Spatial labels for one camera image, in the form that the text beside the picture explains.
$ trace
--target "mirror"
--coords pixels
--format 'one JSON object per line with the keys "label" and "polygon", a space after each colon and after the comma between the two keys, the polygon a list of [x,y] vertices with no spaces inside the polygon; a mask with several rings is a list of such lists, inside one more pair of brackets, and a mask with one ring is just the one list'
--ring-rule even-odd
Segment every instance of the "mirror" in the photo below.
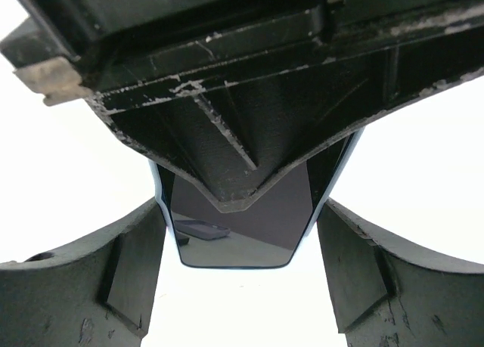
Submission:
{"label": "mirror", "polygon": [[186,265],[286,265],[312,214],[306,163],[285,175],[249,209],[233,213],[220,213],[195,186],[175,176],[169,207]]}

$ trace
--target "white background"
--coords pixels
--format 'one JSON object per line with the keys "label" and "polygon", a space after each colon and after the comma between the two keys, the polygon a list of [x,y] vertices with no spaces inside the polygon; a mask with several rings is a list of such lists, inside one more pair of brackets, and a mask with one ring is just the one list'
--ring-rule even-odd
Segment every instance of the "white background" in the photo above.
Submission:
{"label": "white background", "polygon": [[[26,13],[15,0],[0,8],[3,38]],[[0,58],[0,262],[75,240],[154,194],[146,159],[87,105],[47,108],[12,70]],[[368,126],[332,197],[414,242],[484,263],[483,85],[475,80]],[[346,346],[315,232],[287,268],[273,271],[185,268],[170,241],[144,347]]]}

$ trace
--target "worn paint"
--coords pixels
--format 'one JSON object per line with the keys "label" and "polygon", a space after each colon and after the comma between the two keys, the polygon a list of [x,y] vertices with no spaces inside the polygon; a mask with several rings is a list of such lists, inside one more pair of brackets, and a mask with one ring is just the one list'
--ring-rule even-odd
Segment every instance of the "worn paint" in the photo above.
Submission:
{"label": "worn paint", "polygon": [[403,23],[390,28],[392,36],[402,36],[408,33],[420,31],[422,29],[449,28],[456,23],[471,20],[475,17],[484,15],[484,4],[476,5],[471,8],[451,9],[443,14],[433,17],[426,17],[410,23]]}
{"label": "worn paint", "polygon": [[472,81],[482,75],[484,75],[484,67],[480,67],[478,70],[473,71],[472,73],[466,73],[462,75],[461,80],[462,82]]}
{"label": "worn paint", "polygon": [[446,80],[439,80],[435,81],[432,86],[429,88],[424,88],[419,92],[419,96],[421,98],[426,98],[438,91],[444,91],[447,90],[448,88],[452,87],[452,84],[449,84]]}
{"label": "worn paint", "polygon": [[44,104],[48,106],[92,95],[91,89],[81,86],[81,75],[64,57],[22,67],[15,75],[31,91],[45,95]]}
{"label": "worn paint", "polygon": [[213,39],[220,39],[222,35],[220,33],[214,32],[211,36],[205,38],[205,43],[211,42]]}
{"label": "worn paint", "polygon": [[336,61],[336,58],[335,57],[331,57],[331,56],[330,57],[326,57],[326,60],[323,61],[323,65],[325,65],[325,64],[331,64],[331,63],[333,63],[335,61]]}
{"label": "worn paint", "polygon": [[203,81],[203,79],[189,80],[187,82],[183,82],[175,88],[169,89],[169,91],[175,94],[176,97],[193,96],[206,91],[206,89],[202,86]]}
{"label": "worn paint", "polygon": [[143,86],[157,84],[157,83],[161,83],[161,82],[165,82],[165,81],[169,81],[169,80],[175,80],[175,81],[180,82],[181,81],[180,75],[181,75],[181,73],[175,74],[175,75],[168,75],[168,76],[164,76],[164,77],[161,77],[159,79],[152,80],[152,81],[145,81],[145,82],[142,82],[141,84],[137,83],[135,85],[125,86],[123,88],[117,88],[115,90],[109,90],[109,91],[105,91],[105,92],[101,92],[101,93],[98,92],[97,94],[99,94],[100,98],[105,98],[105,97],[111,96],[113,94],[122,94],[123,92],[126,92],[126,91],[135,90],[135,89],[143,87]]}

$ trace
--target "screw hole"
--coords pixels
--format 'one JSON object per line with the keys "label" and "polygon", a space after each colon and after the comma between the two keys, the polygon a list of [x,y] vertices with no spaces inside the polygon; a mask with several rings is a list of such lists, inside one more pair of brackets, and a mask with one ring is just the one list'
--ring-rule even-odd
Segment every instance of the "screw hole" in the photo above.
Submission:
{"label": "screw hole", "polygon": [[54,253],[40,253],[27,259],[25,262],[39,262],[41,260],[46,260],[54,257]]}

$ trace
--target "reflected object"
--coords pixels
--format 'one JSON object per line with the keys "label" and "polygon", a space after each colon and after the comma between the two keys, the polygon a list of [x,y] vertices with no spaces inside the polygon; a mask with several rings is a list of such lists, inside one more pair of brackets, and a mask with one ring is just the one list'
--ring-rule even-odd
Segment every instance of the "reflected object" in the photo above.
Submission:
{"label": "reflected object", "polygon": [[228,228],[200,220],[176,220],[174,216],[173,227],[178,232],[197,237],[201,240],[217,240],[230,234],[230,229]]}
{"label": "reflected object", "polygon": [[176,229],[175,229],[175,239],[178,246],[185,246],[185,245],[188,245],[188,243],[190,242],[190,237],[188,237],[185,234],[182,234],[181,232],[178,232]]}

